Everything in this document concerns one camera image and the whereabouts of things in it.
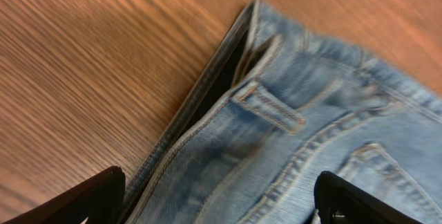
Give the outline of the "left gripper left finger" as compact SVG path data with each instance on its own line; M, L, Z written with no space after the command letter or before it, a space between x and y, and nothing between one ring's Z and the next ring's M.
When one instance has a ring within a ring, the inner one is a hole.
M109 167L5 224L116 224L125 180L121 167Z

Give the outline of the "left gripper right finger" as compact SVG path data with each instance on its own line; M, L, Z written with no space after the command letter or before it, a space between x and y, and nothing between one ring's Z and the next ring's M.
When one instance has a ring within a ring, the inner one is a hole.
M314 202L321 224L419 224L330 171L317 177Z

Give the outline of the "blue denim jeans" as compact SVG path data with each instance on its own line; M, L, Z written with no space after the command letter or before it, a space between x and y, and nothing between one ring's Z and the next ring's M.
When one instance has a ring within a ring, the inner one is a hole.
M128 184L122 222L317 223L322 171L440 223L441 99L254 0Z

